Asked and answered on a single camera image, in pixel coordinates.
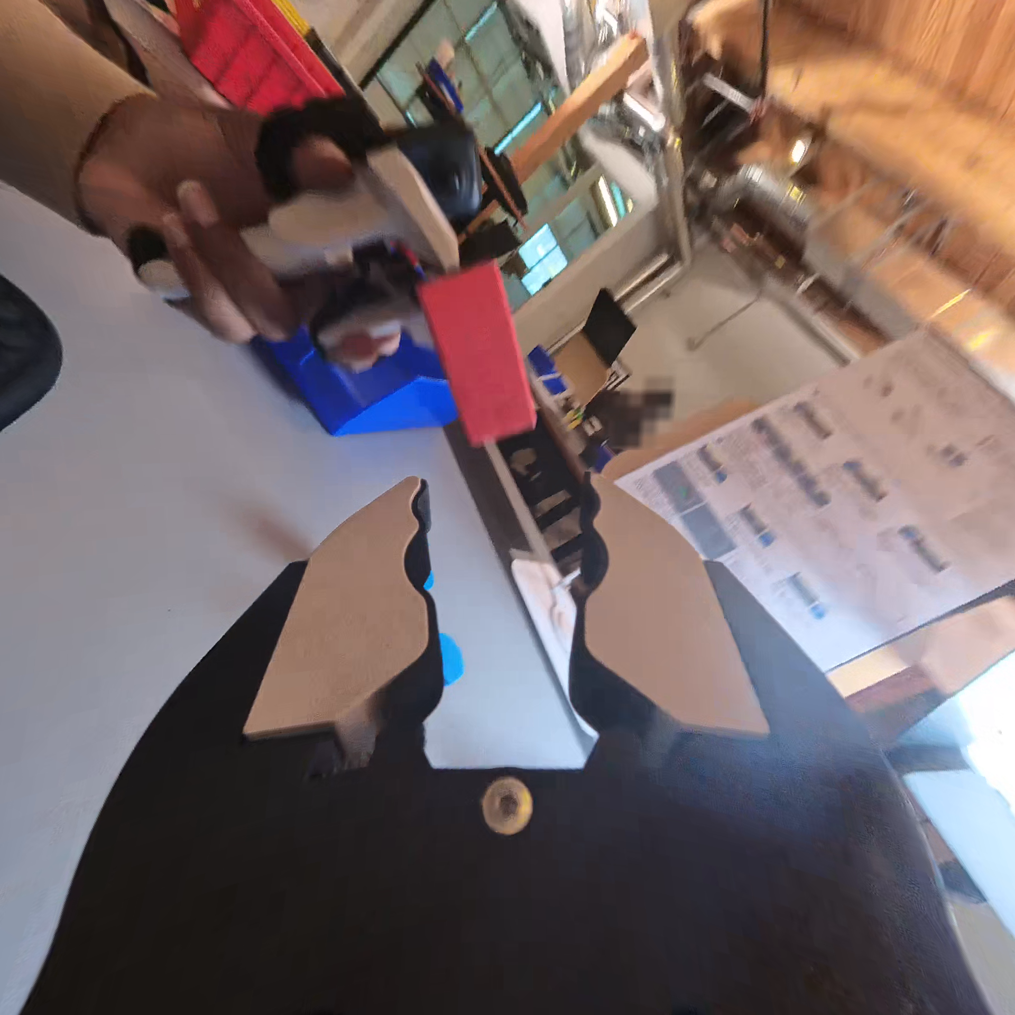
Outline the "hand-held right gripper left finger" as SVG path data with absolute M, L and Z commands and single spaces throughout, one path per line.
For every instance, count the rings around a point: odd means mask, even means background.
M 332 733 L 364 768 L 395 681 L 430 644 L 425 590 L 407 552 L 426 537 L 425 482 L 409 476 L 351 514 L 311 553 L 243 728 L 249 741 Z

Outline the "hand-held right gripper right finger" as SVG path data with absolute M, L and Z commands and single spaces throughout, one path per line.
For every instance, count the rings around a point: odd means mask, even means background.
M 577 715 L 599 734 L 768 737 L 768 719 L 698 551 L 600 474 L 586 475 L 579 519 L 568 665 Z

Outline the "red arch block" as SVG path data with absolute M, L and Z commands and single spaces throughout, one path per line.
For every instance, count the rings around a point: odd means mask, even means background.
M 469 445 L 531 431 L 537 410 L 499 265 L 438 277 L 416 294 Z

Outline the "blue plastic bin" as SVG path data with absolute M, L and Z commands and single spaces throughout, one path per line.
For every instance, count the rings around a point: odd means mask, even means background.
M 459 417 L 436 351 L 406 331 L 392 355 L 363 373 L 328 362 L 306 328 L 286 342 L 257 337 L 250 351 L 333 437 L 444 427 Z

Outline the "person's left forearm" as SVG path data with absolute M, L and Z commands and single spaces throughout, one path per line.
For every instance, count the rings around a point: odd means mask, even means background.
M 146 73 L 100 1 L 1 3 L 1 177 L 68 222 L 78 174 L 109 112 L 150 96 Z

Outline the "person's left hand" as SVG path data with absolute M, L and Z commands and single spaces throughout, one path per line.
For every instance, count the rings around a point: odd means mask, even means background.
M 177 309 L 234 344 L 292 338 L 331 287 L 321 273 L 277 278 L 244 241 L 273 207 L 255 159 L 260 132 L 245 110 L 133 96 L 108 114 L 77 176 L 95 233 L 127 255 L 137 227 L 153 230 L 188 295 Z

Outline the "white document stand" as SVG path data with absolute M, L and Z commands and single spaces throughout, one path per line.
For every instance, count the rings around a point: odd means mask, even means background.
M 566 668 L 577 621 L 569 584 L 556 565 L 525 556 L 514 557 L 511 574 L 548 658 Z

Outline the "printed instruction sheet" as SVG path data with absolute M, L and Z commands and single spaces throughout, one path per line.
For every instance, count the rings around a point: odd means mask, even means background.
M 1014 577 L 1013 399 L 931 333 L 615 484 L 737 577 L 824 672 Z

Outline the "small blue bin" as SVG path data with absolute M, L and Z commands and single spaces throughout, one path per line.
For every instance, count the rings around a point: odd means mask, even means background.
M 552 397 L 564 396 L 567 392 L 565 379 L 553 357 L 541 345 L 534 346 L 527 355 L 528 365 L 536 380 Z

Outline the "black monitor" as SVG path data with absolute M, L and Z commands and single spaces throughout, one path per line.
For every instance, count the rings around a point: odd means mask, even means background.
M 637 327 L 611 292 L 601 288 L 583 324 L 582 333 L 599 361 L 610 368 L 628 345 Z

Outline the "red plastic crate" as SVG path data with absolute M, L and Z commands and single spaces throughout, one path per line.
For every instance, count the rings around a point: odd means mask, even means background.
M 213 89 L 261 116 L 344 89 L 272 1 L 171 3 L 182 49 Z

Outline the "cardboard box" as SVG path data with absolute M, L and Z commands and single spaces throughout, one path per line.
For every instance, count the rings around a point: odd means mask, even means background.
M 602 362 L 584 331 L 569 335 L 550 355 L 565 385 L 567 398 L 577 408 L 586 408 L 603 391 L 614 391 L 630 379 L 622 362 L 610 366 Z

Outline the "wooden backing board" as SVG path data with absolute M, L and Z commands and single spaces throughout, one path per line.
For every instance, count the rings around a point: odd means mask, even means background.
M 730 399 L 669 423 L 636 448 L 610 460 L 604 475 L 613 481 L 640 469 L 670 450 L 754 412 L 756 404 Z M 917 691 L 934 689 L 949 696 L 1013 653 L 1013 597 L 1004 596 L 958 615 L 938 620 L 899 641 L 886 645 L 829 672 L 833 686 L 855 704 L 870 688 L 883 690 L 896 677 L 915 677 Z

